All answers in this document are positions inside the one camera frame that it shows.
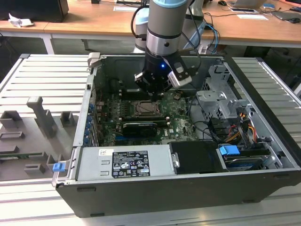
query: green circuit board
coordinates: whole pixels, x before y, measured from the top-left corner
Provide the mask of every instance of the green circuit board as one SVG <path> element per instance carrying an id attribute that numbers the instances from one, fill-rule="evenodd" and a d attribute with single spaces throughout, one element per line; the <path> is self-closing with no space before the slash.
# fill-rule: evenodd
<path id="1" fill-rule="evenodd" d="M 176 91 L 165 93 L 161 100 L 155 103 L 143 100 L 122 100 L 118 95 L 104 95 L 103 107 L 98 112 L 101 127 L 101 145 L 160 145 L 171 141 L 197 140 L 195 128 L 186 114 L 188 104 L 185 97 Z M 157 134 L 148 138 L 125 138 L 122 134 L 122 118 L 130 119 L 131 122 L 145 122 L 143 117 L 155 115 L 158 120 L 151 120 L 158 125 Z"/>

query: blue cable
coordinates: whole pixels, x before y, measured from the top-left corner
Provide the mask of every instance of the blue cable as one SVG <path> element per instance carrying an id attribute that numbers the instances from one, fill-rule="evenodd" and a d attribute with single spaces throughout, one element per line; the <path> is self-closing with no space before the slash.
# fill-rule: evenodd
<path id="1" fill-rule="evenodd" d="M 208 27 L 210 27 L 210 29 L 214 32 L 214 35 L 215 35 L 215 46 L 214 46 L 214 49 L 213 49 L 213 51 L 212 51 L 212 53 L 214 53 L 215 52 L 215 50 L 216 50 L 216 48 L 217 48 L 217 43 L 218 43 L 218 35 L 217 35 L 217 32 L 216 32 L 216 30 L 212 27 L 212 26 L 210 26 L 209 24 L 207 24 L 207 26 Z"/>

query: paper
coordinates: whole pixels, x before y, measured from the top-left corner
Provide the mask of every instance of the paper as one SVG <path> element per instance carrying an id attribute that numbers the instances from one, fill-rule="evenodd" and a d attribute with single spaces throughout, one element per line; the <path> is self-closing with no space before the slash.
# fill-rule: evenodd
<path id="1" fill-rule="evenodd" d="M 237 15 L 240 19 L 252 19 L 252 20 L 268 20 L 263 15 L 252 15 L 252 14 L 243 14 L 243 15 Z"/>
<path id="2" fill-rule="evenodd" d="M 125 7 L 125 6 L 115 6 L 113 11 L 122 11 L 122 12 L 135 12 L 136 7 Z"/>
<path id="3" fill-rule="evenodd" d="M 14 16 L 12 16 L 11 14 L 9 14 L 9 19 L 8 21 L 15 27 L 24 27 L 24 26 L 31 26 L 33 25 L 33 23 L 31 22 L 30 19 L 19 19 L 16 18 Z"/>

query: computer mouse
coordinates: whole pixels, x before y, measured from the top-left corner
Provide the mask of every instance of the computer mouse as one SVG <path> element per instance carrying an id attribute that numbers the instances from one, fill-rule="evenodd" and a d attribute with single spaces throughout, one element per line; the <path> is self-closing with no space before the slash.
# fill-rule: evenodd
<path id="1" fill-rule="evenodd" d="M 223 0 L 218 1 L 218 4 L 219 4 L 219 5 L 222 5 L 222 6 L 226 6 L 226 5 L 227 5 L 227 3 L 226 3 L 225 1 L 223 1 Z"/>
<path id="2" fill-rule="evenodd" d="M 296 23 L 300 23 L 301 19 L 296 17 L 296 18 L 289 19 L 287 21 L 289 21 L 289 22 L 291 22 L 293 24 L 296 24 Z"/>

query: motherboard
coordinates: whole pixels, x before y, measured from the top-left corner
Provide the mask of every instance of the motherboard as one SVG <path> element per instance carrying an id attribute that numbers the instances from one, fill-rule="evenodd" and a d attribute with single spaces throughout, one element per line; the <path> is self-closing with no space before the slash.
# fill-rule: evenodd
<path id="1" fill-rule="evenodd" d="M 197 140 L 188 117 L 188 99 L 171 90 L 157 101 L 101 94 L 96 103 L 102 146 L 161 145 Z"/>

